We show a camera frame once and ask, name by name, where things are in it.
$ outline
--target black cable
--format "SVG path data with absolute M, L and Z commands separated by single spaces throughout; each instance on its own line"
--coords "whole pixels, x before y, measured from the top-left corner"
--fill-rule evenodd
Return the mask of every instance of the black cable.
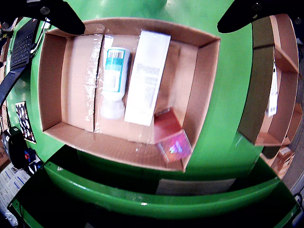
M 42 35 L 42 33 L 43 33 L 43 30 L 44 30 L 45 25 L 46 25 L 46 22 L 44 21 L 44 22 L 43 22 L 42 30 L 41 30 L 40 35 L 39 35 L 39 37 L 38 37 L 38 40 L 40 39 L 40 37 L 41 37 L 41 35 Z
M 301 208 L 302 211 L 304 212 L 304 208 L 303 208 L 303 206 L 302 206 L 303 197 L 302 197 L 301 193 L 300 193 L 300 192 L 299 192 L 299 193 L 296 193 L 296 194 L 294 195 L 294 198 L 296 198 L 296 196 L 298 196 L 298 197 L 300 198 L 300 202 L 299 202 L 298 200 L 296 200 L 296 201 L 300 204 L 300 208 Z

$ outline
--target cardboard shelf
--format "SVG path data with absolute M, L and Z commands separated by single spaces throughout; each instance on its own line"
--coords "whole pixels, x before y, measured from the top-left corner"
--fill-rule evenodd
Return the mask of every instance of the cardboard shelf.
M 291 143 L 291 141 L 293 140 L 293 138 L 296 134 L 296 131 L 298 130 L 298 127 L 300 125 L 300 122 L 302 120 L 302 116 L 303 116 L 303 111 L 302 111 L 301 104 L 295 103 L 293 116 L 291 118 L 291 122 L 290 122 L 290 125 L 288 128 L 286 137 L 284 138 L 283 146 L 289 145 Z
M 284 72 L 299 73 L 298 66 L 292 59 L 277 45 L 275 45 L 275 65 Z
M 253 64 L 248 96 L 238 131 L 256 146 L 281 146 L 291 124 L 298 80 L 298 53 L 290 18 L 280 14 L 253 23 Z M 265 110 L 273 64 L 277 69 L 277 112 Z

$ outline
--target paper tag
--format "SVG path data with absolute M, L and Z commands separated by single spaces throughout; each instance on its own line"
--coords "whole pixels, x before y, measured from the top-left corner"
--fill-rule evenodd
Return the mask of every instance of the paper tag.
M 268 117 L 271 117 L 276 114 L 277 110 L 277 72 L 276 72 L 276 64 L 274 63 L 274 70 L 272 73 L 272 81 L 271 81 L 271 89 L 268 101 L 268 107 L 266 113 Z
M 280 153 L 282 155 L 287 154 L 288 152 L 290 152 L 291 150 L 288 147 L 284 147 L 280 150 Z

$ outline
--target white paper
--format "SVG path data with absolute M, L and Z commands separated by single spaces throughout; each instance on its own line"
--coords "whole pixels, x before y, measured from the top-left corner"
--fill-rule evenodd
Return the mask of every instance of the white paper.
M 0 173 L 0 210 L 14 226 L 18 224 L 17 219 L 7 210 L 7 206 L 29 178 L 24 170 L 17 170 L 12 163 Z
M 142 31 L 138 42 L 124 120 L 150 126 L 171 36 Z
M 288 153 L 288 152 L 290 152 L 291 150 L 288 148 L 288 147 L 284 147 L 284 148 L 282 148 L 282 149 L 280 149 L 280 153 L 282 154 L 282 155 L 284 155 L 284 154 L 286 154 L 286 153 Z
M 271 89 L 270 89 L 270 95 L 269 95 L 269 101 L 268 101 L 268 107 L 267 107 L 267 115 L 268 117 L 271 117 L 276 114 L 277 110 L 277 72 L 276 72 L 276 64 L 274 63 L 274 70 L 272 73 L 272 81 L 271 81 Z

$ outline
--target cardboard box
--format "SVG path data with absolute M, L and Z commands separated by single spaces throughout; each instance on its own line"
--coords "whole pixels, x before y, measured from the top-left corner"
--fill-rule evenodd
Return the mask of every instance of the cardboard box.
M 291 122 L 286 134 L 286 137 L 283 141 L 283 146 L 289 145 L 292 140 L 294 139 L 294 136 L 296 134 L 296 131 L 298 130 L 298 127 L 300 125 L 300 122 L 302 120 L 303 111 L 300 103 L 295 103 L 294 106 L 294 112 L 291 118 Z
M 10 46 L 10 38 L 8 38 L 6 43 L 2 46 L 0 62 L 6 61 L 6 58 L 8 56 L 9 46 Z
M 257 21 L 253 30 L 251 79 L 238 130 L 254 145 L 281 146 L 289 128 L 297 91 L 299 69 L 295 33 L 286 14 Z M 277 69 L 277 113 L 268 117 L 265 110 L 274 60 Z
M 154 141 L 166 163 L 179 162 L 187 166 L 192 148 L 173 108 L 155 114 Z
M 276 172 L 276 174 L 280 179 L 282 179 L 285 176 L 291 162 L 295 157 L 294 155 L 295 152 L 291 151 L 286 146 L 282 147 L 279 150 L 277 157 L 275 158 L 275 161 L 273 162 L 271 168 Z
M 2 135 L 0 137 L 0 171 L 2 171 L 8 164 L 10 160 L 3 149 Z
M 111 35 L 113 46 L 132 51 L 131 66 L 141 30 L 171 36 L 154 113 L 173 107 L 192 148 L 197 143 L 208 111 L 220 39 L 197 29 L 153 19 L 109 18 L 84 23 L 85 36 L 75 38 L 59 29 L 45 35 L 38 80 L 43 132 L 76 149 L 114 162 L 164 171 L 184 171 L 186 163 L 167 164 L 153 145 L 154 124 L 147 127 L 123 120 L 110 121 L 99 115 L 103 99 L 100 81 L 88 76 L 88 72 L 94 75 L 98 71 L 102 77 L 103 68 L 100 66 L 103 64 L 104 45 L 97 70 L 98 66 L 92 65 L 90 59 L 98 48 L 92 45 L 91 36 L 86 35 Z M 84 85 L 88 78 L 92 79 L 90 93 L 91 85 L 97 84 L 93 95 Z
M 131 74 L 124 120 L 150 126 L 171 37 L 142 31 Z
M 3 131 L 5 131 L 9 128 L 8 112 L 7 107 L 5 105 L 2 105 L 1 107 L 1 119 L 3 124 Z

